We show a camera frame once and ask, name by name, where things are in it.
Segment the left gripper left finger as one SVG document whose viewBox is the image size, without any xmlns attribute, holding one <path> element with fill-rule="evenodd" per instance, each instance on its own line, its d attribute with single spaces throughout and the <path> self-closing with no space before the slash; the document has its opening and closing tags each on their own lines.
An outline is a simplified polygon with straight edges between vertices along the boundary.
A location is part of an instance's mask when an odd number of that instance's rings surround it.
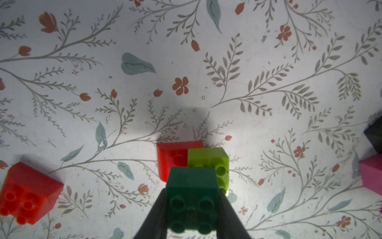
<svg viewBox="0 0 382 239">
<path fill-rule="evenodd" d="M 163 189 L 134 239 L 166 239 L 167 238 L 167 198 Z"/>
</svg>

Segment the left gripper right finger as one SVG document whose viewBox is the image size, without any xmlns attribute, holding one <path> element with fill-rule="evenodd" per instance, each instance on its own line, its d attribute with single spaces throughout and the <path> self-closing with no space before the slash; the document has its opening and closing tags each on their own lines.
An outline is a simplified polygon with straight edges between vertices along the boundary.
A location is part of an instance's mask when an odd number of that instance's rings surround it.
<svg viewBox="0 0 382 239">
<path fill-rule="evenodd" d="M 217 201 L 216 236 L 217 239 L 251 239 L 221 190 Z"/>
</svg>

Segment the dark green lego brick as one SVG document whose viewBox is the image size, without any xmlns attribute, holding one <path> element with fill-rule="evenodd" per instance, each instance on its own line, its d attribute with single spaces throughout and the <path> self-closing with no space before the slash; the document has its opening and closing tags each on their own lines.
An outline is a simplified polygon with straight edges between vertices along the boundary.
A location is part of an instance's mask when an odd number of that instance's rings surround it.
<svg viewBox="0 0 382 239">
<path fill-rule="evenodd" d="M 214 231 L 219 192 L 214 169 L 171 168 L 166 184 L 168 228 L 178 234 L 193 230 L 207 235 Z"/>
</svg>

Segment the light green lego brick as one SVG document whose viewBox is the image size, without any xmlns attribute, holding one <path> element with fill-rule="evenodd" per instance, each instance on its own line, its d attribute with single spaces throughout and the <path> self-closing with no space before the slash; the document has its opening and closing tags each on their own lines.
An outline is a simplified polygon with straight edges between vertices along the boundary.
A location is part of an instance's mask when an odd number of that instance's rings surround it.
<svg viewBox="0 0 382 239">
<path fill-rule="evenodd" d="M 229 156 L 222 147 L 188 150 L 188 167 L 213 168 L 221 191 L 229 194 Z"/>
</svg>

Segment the red lego brick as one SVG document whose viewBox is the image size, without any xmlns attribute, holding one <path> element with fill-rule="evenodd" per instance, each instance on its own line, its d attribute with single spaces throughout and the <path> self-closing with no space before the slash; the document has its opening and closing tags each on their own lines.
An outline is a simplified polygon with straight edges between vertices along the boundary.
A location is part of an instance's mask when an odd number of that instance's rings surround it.
<svg viewBox="0 0 382 239">
<path fill-rule="evenodd" d="M 188 166 L 189 149 L 204 147 L 202 141 L 158 143 L 156 149 L 159 178 L 167 182 L 172 167 Z"/>
</svg>

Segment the magenta lego brick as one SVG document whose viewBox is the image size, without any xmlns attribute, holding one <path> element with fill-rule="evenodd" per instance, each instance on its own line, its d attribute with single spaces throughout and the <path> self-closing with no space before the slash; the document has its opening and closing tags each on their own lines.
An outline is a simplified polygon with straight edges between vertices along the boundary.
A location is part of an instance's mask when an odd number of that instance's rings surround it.
<svg viewBox="0 0 382 239">
<path fill-rule="evenodd" d="M 363 186 L 382 195 L 382 155 L 377 154 L 359 162 Z"/>
</svg>

